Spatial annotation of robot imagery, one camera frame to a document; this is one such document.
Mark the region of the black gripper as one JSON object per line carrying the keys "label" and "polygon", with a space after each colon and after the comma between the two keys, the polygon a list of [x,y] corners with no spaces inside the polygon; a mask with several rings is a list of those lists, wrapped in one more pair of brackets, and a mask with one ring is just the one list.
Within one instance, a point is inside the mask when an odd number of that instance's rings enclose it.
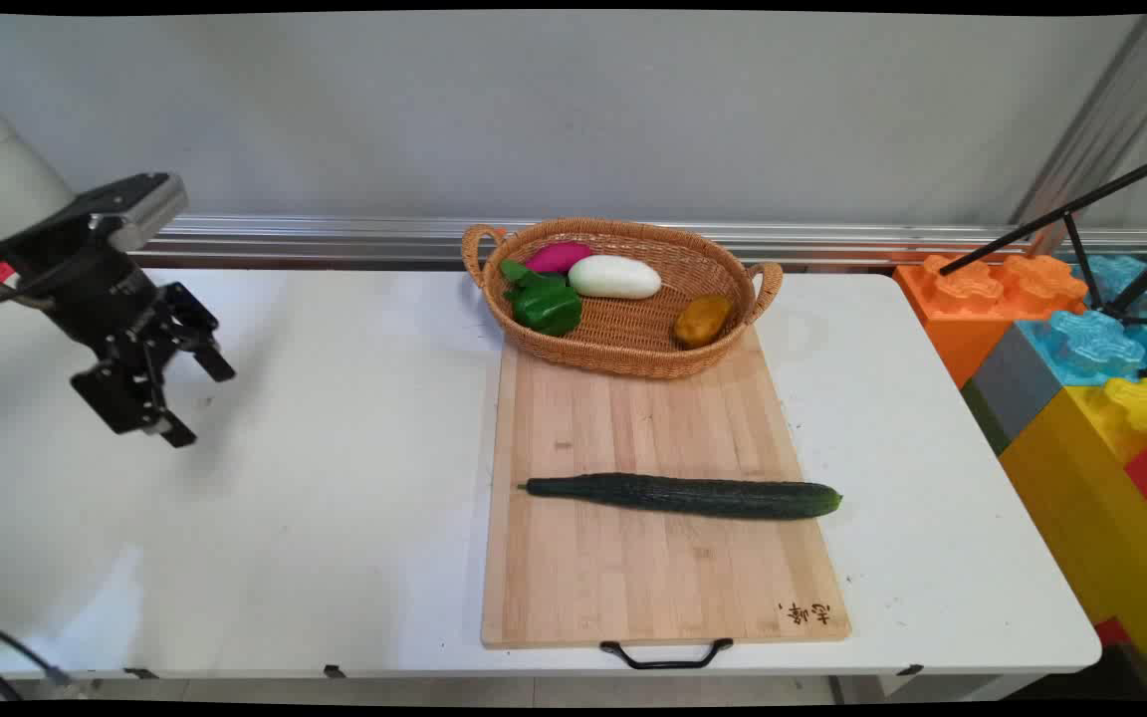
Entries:
{"label": "black gripper", "polygon": [[[70,385],[110,428],[123,435],[156,435],[174,449],[195,443],[196,434],[165,402],[164,369],[177,350],[194,354],[211,380],[236,377],[235,367],[214,340],[219,322],[182,283],[167,283],[159,294],[126,254],[96,240],[36,235],[0,246],[0,262],[19,280],[45,280],[32,298],[50,301],[45,315],[69,340],[99,353],[88,371],[75,373]],[[170,340],[124,335],[149,310],[159,294],[164,332]]]}

